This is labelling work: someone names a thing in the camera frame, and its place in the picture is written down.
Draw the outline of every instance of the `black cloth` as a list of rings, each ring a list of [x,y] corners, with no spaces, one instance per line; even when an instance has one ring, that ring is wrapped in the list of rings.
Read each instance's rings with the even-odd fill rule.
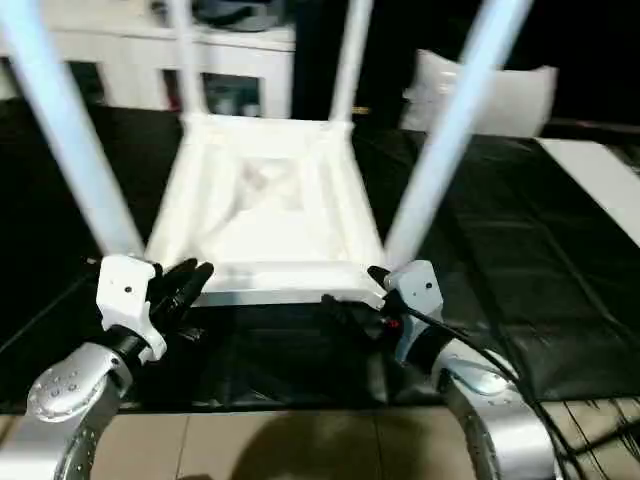
[[[147,238],[181,137],[178,119],[90,113]],[[100,332],[95,266],[84,263],[98,251],[28,108],[7,102],[0,115],[9,227],[0,410],[19,412],[41,371]],[[399,131],[354,131],[383,237],[421,142]],[[447,322],[498,349],[487,322],[497,319],[524,351],[538,396],[566,400],[640,394],[639,252],[535,142],[475,137],[420,256],[434,264]],[[365,325],[375,320],[362,308],[355,315]],[[440,401],[419,372],[351,335],[320,305],[194,309],[185,325],[190,330],[169,338],[167,355],[145,370],[124,410]]]

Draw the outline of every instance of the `black table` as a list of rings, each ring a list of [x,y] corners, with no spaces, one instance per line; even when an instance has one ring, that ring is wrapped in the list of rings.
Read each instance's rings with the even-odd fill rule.
[[[148,238],[181,138],[170,113],[90,114]],[[5,314],[0,411],[100,331],[98,249],[28,107],[0,105]],[[421,136],[356,128],[353,144],[386,235]],[[525,352],[544,400],[640,394],[640,251],[533,141],[476,137],[420,256],[433,262],[448,322],[498,349],[487,318]],[[357,312],[366,321],[368,314]],[[375,408],[440,400],[416,370],[348,335],[319,305],[195,309],[196,344],[171,337],[127,397],[130,411]]]

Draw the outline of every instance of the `floor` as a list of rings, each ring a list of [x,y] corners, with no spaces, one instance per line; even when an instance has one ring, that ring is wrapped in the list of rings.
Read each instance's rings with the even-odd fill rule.
[[[571,415],[594,438],[634,402],[547,406],[569,441],[582,442]],[[0,417],[0,445],[16,418]],[[640,464],[618,445],[599,451],[612,480],[640,478]],[[603,478],[593,458],[583,466]],[[122,415],[99,444],[92,480],[472,480],[464,436],[444,408],[383,412],[269,412]]]

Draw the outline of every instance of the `black cable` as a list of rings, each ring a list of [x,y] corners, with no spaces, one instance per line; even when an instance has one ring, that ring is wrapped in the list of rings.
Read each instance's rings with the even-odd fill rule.
[[[543,424],[547,428],[547,431],[552,433],[550,438],[553,443],[556,458],[558,459],[558,465],[562,471],[562,475],[565,478],[568,478],[568,472],[566,471],[564,463],[562,461],[562,459],[564,458],[573,465],[580,479],[585,479],[586,475],[582,469],[582,466],[579,464],[577,457],[573,455],[572,448],[569,445],[569,442],[567,442],[564,434],[555,423],[555,421],[551,418],[549,412],[546,411],[546,409],[540,404],[537,399],[533,381],[531,380],[533,378],[533,374],[524,356],[522,355],[521,350],[513,344],[511,339],[506,335],[498,322],[494,321],[492,317],[488,317],[488,321],[493,336],[498,340],[498,344],[502,347],[507,360],[518,372],[519,381],[518,383],[516,383],[516,385],[518,385],[518,390],[522,394],[526,403],[543,422]],[[558,448],[556,442],[560,443],[560,447],[562,447],[562,450],[564,450],[565,452],[564,456],[562,455],[562,452],[560,451],[560,448]]]
[[[433,326],[435,328],[439,328],[439,329],[445,331],[446,333],[451,335],[456,340],[459,340],[460,342],[464,343],[466,346],[468,346],[469,348],[471,348],[474,351],[476,351],[480,356],[482,356],[485,360],[487,360],[494,367],[496,367],[500,371],[500,373],[502,373],[502,375],[504,375],[504,377],[507,380],[509,380],[511,383],[513,383],[516,386],[516,388],[518,388],[520,393],[522,394],[522,397],[523,397],[524,401],[527,403],[527,405],[529,405],[529,407],[531,407],[531,409],[535,412],[535,414],[538,416],[538,418],[540,418],[540,420],[545,425],[547,430],[551,431],[551,433],[553,434],[553,435],[551,435],[551,438],[553,439],[554,436],[555,436],[557,441],[560,442],[560,445],[564,449],[565,455],[563,457],[557,451],[558,450],[557,449],[557,445],[555,445],[555,442],[554,442],[554,447],[556,447],[556,458],[558,459],[558,464],[559,464],[560,468],[562,469],[563,476],[565,476],[565,478],[569,478],[569,476],[567,475],[567,472],[565,470],[565,467],[563,465],[563,461],[562,461],[563,459],[566,459],[567,461],[569,461],[572,464],[573,468],[576,470],[576,473],[578,474],[578,477],[581,480],[586,480],[587,476],[584,473],[584,470],[582,469],[582,466],[578,462],[578,460],[577,460],[577,458],[576,458],[571,446],[569,445],[569,443],[567,442],[566,438],[564,438],[564,435],[560,431],[560,428],[558,428],[558,426],[553,421],[553,419],[550,417],[548,412],[540,405],[540,402],[538,402],[537,399],[535,399],[535,397],[532,398],[532,396],[531,396],[531,394],[529,392],[529,389],[526,388],[525,385],[524,385],[524,383],[526,383],[526,382],[523,382],[520,379],[518,379],[502,362],[500,362],[492,354],[488,353],[484,348],[477,346],[475,344],[475,342],[470,340],[464,333],[459,332],[457,329],[452,328],[452,327],[450,327],[448,325],[445,325],[442,322],[438,322],[437,320],[429,317],[428,315],[425,315],[422,312],[409,307],[404,302],[402,302],[402,304],[403,304],[403,308],[406,311],[406,313],[416,317],[419,320],[422,320],[423,322],[425,322],[428,325],[431,325],[431,326]]]
[[[618,426],[621,427],[629,423],[627,415],[622,410],[622,407],[620,406],[618,401],[610,400],[609,402],[615,407],[616,411],[618,412]],[[629,454],[635,459],[635,461],[640,463],[640,449],[638,448],[638,443],[636,442],[633,435],[624,435],[622,438],[620,438],[620,441],[624,448],[626,448]]]
[[[587,434],[584,432],[582,426],[580,425],[580,422],[578,422],[578,419],[576,418],[576,416],[571,411],[571,408],[569,408],[569,405],[567,405],[567,402],[562,402],[562,403],[564,405],[564,408],[569,413],[569,416],[571,417],[571,421],[573,422],[573,424],[578,429],[578,433],[580,433],[580,436],[584,440],[585,444],[588,445],[589,444],[589,438],[587,437]],[[600,473],[600,477],[604,478],[605,480],[611,480],[609,478],[609,475],[607,475],[606,472],[604,471],[604,469],[602,468],[602,465],[600,465],[600,462],[598,461],[598,457],[596,456],[596,454],[593,451],[591,451],[590,453],[591,453],[591,462],[592,462],[593,466],[595,466],[598,469],[598,472]]]
[[[620,440],[621,438],[629,434],[640,434],[640,420],[629,422],[626,425],[622,425],[615,430],[601,435],[595,440],[591,440],[588,445],[583,445],[582,447],[574,449],[573,454],[576,456],[584,455],[585,453],[602,447],[607,443],[611,443],[615,440]]]

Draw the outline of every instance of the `white cabinet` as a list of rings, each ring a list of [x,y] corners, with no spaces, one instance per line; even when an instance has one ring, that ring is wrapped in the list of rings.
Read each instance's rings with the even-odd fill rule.
[[[128,50],[123,48],[124,39],[82,32],[53,32],[52,36],[62,59],[70,63],[81,92],[93,97],[89,101],[116,107],[138,104],[137,84],[130,75],[131,65]],[[2,65],[0,97],[16,96],[18,92],[13,74],[8,71],[10,51],[4,43],[0,43],[0,57],[9,59]]]
[[[168,92],[166,81],[171,75],[175,79],[179,68],[175,33],[159,25],[149,12],[147,0],[45,0],[41,6],[58,51],[71,63],[85,98],[100,97],[94,92],[98,88],[95,84],[99,84],[103,95],[97,103],[154,110],[175,108],[175,95]],[[209,87],[205,92],[211,100],[208,103],[218,102],[215,97],[224,96],[218,93],[225,89],[229,103],[246,97],[244,90],[253,90],[249,96],[255,98],[245,100],[258,104],[247,110],[262,117],[289,117],[293,26],[257,33],[197,26],[194,34],[204,83]],[[7,54],[0,32],[0,57],[6,58]],[[7,65],[0,65],[0,99],[18,94],[6,69]],[[79,78],[87,76],[89,80]]]
[[[180,68],[175,42],[131,38],[129,44],[140,106],[155,110],[171,108],[167,72]],[[261,116],[289,117],[293,52],[208,43],[198,43],[197,51],[204,74],[256,79]]]

